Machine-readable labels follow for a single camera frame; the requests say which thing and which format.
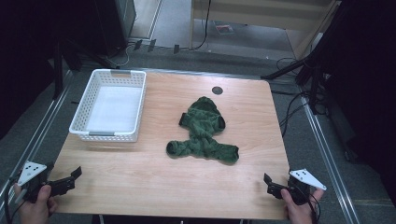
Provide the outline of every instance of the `green cloth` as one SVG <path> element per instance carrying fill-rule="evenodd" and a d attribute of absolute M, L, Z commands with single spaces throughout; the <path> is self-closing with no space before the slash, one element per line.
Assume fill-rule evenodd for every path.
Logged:
<path fill-rule="evenodd" d="M 199 98 L 187 113 L 183 113 L 179 125 L 190 130 L 190 140 L 170 141 L 166 146 L 169 156 L 195 155 L 227 163 L 235 163 L 239 159 L 238 147 L 220 144 L 212 138 L 214 133 L 225 129 L 225 121 L 211 99 Z"/>

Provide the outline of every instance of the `white basket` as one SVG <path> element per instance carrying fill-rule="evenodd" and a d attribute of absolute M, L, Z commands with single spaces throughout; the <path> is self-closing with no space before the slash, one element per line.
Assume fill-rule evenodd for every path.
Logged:
<path fill-rule="evenodd" d="M 145 72 L 94 70 L 70 133 L 83 141 L 136 142 L 145 93 Z"/>

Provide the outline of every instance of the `wooden tabletop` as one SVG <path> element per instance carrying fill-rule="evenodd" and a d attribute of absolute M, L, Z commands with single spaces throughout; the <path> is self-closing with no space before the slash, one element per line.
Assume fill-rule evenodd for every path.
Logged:
<path fill-rule="evenodd" d="M 222 87 L 216 95 L 213 87 Z M 217 105 L 226 129 L 219 143 L 239 147 L 227 165 L 188 156 L 172 159 L 171 140 L 188 140 L 178 125 L 198 98 Z M 283 202 L 266 193 L 263 175 L 286 185 L 289 164 L 269 84 L 263 80 L 148 73 L 138 140 L 84 142 L 69 134 L 50 180 L 81 166 L 76 188 L 57 197 L 60 213 L 161 217 L 283 219 Z"/>

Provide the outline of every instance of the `wooden table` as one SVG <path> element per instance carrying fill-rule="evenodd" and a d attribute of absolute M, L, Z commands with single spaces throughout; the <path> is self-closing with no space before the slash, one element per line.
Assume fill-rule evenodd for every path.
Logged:
<path fill-rule="evenodd" d="M 332 21 L 335 0 L 213 0 L 210 21 L 275 27 L 286 30 L 296 59 L 302 59 L 318 33 Z M 194 19 L 206 20 L 209 0 L 191 0 L 190 48 Z"/>
<path fill-rule="evenodd" d="M 223 88 L 223 94 L 212 88 Z M 193 156 L 171 159 L 165 147 L 187 140 L 180 116 L 201 96 L 226 121 L 214 138 L 239 147 L 234 165 Z M 76 188 L 58 197 L 60 213 L 283 219 L 283 201 L 266 193 L 263 175 L 286 185 L 289 164 L 269 84 L 262 80 L 148 73 L 135 143 L 83 142 L 69 134 L 49 179 L 77 167 Z"/>

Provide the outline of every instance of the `hand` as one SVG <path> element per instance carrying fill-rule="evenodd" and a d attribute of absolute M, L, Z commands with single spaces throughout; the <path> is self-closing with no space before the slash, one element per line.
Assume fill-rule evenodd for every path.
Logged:
<path fill-rule="evenodd" d="M 297 205 L 294 203 L 293 199 L 291 198 L 291 195 L 286 189 L 282 189 L 281 191 L 282 198 L 285 200 L 286 205 L 285 205 L 285 213 L 290 219 L 292 224 L 308 224 L 312 223 L 312 210 L 311 207 L 309 206 L 308 203 L 302 204 L 302 205 Z M 321 199 L 323 196 L 324 191 L 322 189 L 317 189 L 314 193 L 313 196 L 317 201 Z M 316 202 L 310 197 L 312 206 L 315 208 L 316 207 Z"/>
<path fill-rule="evenodd" d="M 21 194 L 21 187 L 14 185 L 16 196 Z M 38 192 L 35 203 L 24 202 L 19 209 L 21 224 L 47 224 L 49 216 L 55 212 L 58 204 L 50 197 L 51 187 L 43 186 Z"/>

